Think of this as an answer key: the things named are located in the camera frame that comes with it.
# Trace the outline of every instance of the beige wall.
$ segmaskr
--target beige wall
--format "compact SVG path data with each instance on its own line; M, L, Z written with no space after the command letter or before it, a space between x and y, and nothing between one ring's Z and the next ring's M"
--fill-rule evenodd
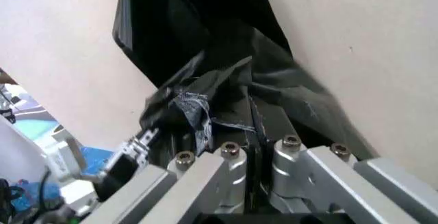
M438 188L438 0L270 0L289 45L385 157Z
M83 144L114 149L155 87L112 39L117 0L0 0L0 67Z

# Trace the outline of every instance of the black cable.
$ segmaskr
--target black cable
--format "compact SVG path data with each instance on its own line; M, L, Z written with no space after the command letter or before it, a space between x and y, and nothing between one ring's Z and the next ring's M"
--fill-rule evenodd
M39 189L38 189L39 196L38 196L38 200L39 200L39 208L40 208L40 210L42 212L49 211L46 208L46 204L44 203L44 186L46 184L47 179L50 176L50 173L51 173L50 169L48 167L46 167L46 173L44 174L43 179L41 179L41 183L39 184Z

